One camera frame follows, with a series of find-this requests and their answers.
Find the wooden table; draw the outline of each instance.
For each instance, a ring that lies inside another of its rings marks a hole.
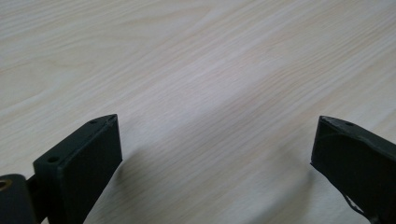
[[[396,142],[396,2],[1,1],[0,169],[117,113],[86,223],[368,223],[310,165],[318,116]]]

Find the black clamp jaw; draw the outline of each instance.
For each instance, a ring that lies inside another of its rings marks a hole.
[[[87,122],[35,160],[27,181],[0,176],[0,223],[83,223],[121,161],[117,115]]]
[[[320,117],[311,164],[372,224],[396,223],[396,146],[356,124]]]

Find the small hole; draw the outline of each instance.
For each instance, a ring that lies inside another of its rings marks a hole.
[[[0,191],[8,189],[8,187],[11,186],[11,184],[12,184],[12,180],[10,179],[0,180]]]
[[[48,162],[53,163],[53,162],[56,162],[58,160],[59,160],[59,157],[51,157],[51,158],[48,159]]]

